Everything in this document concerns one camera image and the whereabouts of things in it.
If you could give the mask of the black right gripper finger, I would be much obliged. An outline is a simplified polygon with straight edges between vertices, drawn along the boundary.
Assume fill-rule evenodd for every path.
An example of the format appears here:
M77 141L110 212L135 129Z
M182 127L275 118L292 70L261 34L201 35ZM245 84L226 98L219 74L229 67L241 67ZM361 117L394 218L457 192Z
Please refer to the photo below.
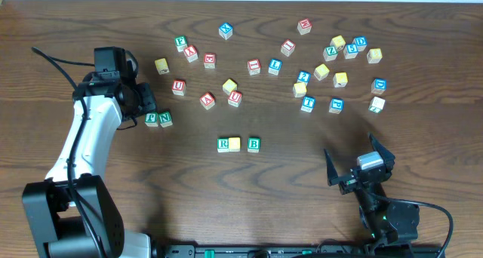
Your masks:
M393 167L395 164L395 156L385 146L383 146L372 133L369 133L368 137L374 151L380 154L385 166Z
M333 186L334 184L339 183L339 176L327 149L324 149L324 154L325 154L325 160L326 160L326 166L327 166L326 171L327 171L328 185Z

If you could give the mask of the blue T block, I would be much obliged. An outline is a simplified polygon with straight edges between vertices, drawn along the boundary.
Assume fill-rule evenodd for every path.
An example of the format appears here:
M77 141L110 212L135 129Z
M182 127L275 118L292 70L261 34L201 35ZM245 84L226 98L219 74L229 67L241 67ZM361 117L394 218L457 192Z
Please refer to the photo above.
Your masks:
M301 105L301 110L304 112L312 112L315 107L315 98L305 96Z

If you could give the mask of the green B block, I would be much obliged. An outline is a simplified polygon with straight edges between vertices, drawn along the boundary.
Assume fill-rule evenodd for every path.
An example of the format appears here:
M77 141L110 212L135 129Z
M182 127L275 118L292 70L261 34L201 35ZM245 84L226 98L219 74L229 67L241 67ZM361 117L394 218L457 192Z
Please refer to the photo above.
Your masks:
M247 148L248 148L248 152L258 153L260 151L260 138L249 137Z

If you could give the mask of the green R block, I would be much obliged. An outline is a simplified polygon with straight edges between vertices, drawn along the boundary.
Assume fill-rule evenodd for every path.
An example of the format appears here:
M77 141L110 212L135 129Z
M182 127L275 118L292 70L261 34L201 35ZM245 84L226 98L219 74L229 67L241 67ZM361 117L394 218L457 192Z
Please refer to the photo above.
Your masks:
M217 139L217 151L219 153L229 151L229 139L228 138L218 138Z

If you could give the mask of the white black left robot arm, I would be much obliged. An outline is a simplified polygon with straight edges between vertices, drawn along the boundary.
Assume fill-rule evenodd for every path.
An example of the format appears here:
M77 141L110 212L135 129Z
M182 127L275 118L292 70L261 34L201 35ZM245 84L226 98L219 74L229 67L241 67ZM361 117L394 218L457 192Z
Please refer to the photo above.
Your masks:
M23 208L40 257L161 257L155 239L124 228L103 181L109 150L125 121L158 125L157 105L138 62L118 47L96 48L93 71L73 83L74 117L45 179L28 183Z

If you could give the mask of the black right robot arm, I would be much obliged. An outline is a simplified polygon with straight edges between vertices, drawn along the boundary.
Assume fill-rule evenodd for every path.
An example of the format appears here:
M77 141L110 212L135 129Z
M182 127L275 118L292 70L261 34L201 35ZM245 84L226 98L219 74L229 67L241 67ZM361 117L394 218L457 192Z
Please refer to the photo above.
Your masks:
M349 174L340 176L328 150L325 150L328 185L339 186L340 193L354 193L359 203L361 221L371 232L370 250L408 244L418 238L419 207L386 197L382 183L392 176L395 156L373 134L373 151L357 157Z

